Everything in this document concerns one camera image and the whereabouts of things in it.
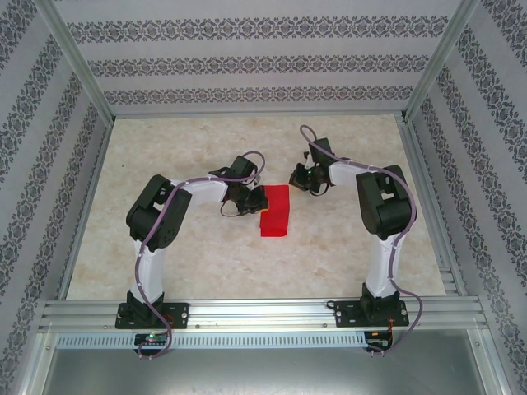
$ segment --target robotic arm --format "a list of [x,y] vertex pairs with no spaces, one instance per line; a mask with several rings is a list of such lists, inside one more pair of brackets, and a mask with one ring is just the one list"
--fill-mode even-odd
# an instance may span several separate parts
[[[316,139],[313,143],[333,153],[327,138]],[[362,221],[368,232],[373,235],[370,270],[362,287],[360,309],[354,312],[340,311],[340,314],[347,313],[347,317],[341,318],[340,322],[346,323],[343,326],[375,326],[386,324],[389,317],[399,317],[404,305],[399,301],[399,292],[389,278],[389,259],[394,241],[411,220],[412,210],[408,194],[391,177],[336,161],[316,147],[310,146],[304,157],[305,164],[296,165],[289,184],[309,191],[313,196],[321,196],[333,186],[356,188]],[[397,165],[385,169],[404,180],[403,171]],[[399,240],[392,263],[394,281],[397,278],[404,237]],[[408,318],[404,316],[405,314],[400,320],[396,319],[395,325],[408,325]]]
[[181,182],[170,181],[159,174],[153,176],[128,212],[126,224],[134,239],[136,255],[141,256],[138,274],[146,298],[143,299],[137,282],[134,282],[127,293],[126,304],[119,306],[118,328],[153,328],[159,324],[144,300],[158,312],[167,309],[163,305],[162,286],[166,249],[179,233],[188,209],[206,202],[227,201],[236,204],[239,216],[268,209],[264,187],[259,185],[257,166],[244,156],[237,156],[231,167],[212,171],[205,180],[187,183],[175,192],[156,233],[141,255],[141,246],[161,214],[158,207],[166,203],[178,184]]

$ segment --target aluminum rail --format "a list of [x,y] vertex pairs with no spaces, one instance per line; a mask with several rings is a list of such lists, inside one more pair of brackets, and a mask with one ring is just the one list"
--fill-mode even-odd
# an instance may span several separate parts
[[[424,311],[417,330],[488,328],[477,296],[425,296]],[[329,299],[298,300],[189,300],[187,329],[174,332],[299,332],[372,331],[383,328],[336,328]],[[331,300],[358,300],[337,298]],[[418,303],[403,298],[410,321],[415,319]],[[41,333],[71,332],[149,332],[115,328],[121,301],[60,300],[45,304],[39,325]],[[394,330],[406,330],[406,327]]]

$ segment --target striped wall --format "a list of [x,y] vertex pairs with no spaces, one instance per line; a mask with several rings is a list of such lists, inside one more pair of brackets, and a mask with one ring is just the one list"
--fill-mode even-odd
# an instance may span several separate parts
[[413,120],[513,393],[527,393],[527,1],[480,2]]
[[62,0],[116,114],[401,110],[459,0]]
[[0,4],[0,394],[55,299],[106,127],[32,2]]

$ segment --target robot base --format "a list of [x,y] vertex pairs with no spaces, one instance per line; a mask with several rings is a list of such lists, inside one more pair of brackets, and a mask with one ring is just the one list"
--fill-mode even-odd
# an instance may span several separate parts
[[[165,294],[152,305],[170,323],[172,329],[186,329],[189,321],[188,303],[163,303]],[[126,303],[121,303],[115,319],[117,329],[165,329],[165,325],[148,308],[135,299],[132,292],[126,294]]]
[[390,319],[394,327],[410,324],[406,304],[399,300],[398,292],[385,298],[375,298],[366,284],[362,284],[360,300],[330,300],[326,306],[335,312],[337,328],[386,327]]

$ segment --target red object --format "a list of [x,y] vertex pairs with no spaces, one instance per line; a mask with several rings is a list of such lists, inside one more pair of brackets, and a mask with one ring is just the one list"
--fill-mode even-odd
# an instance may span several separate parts
[[265,185],[269,209],[262,212],[260,229],[262,237],[283,237],[289,225],[289,185]]

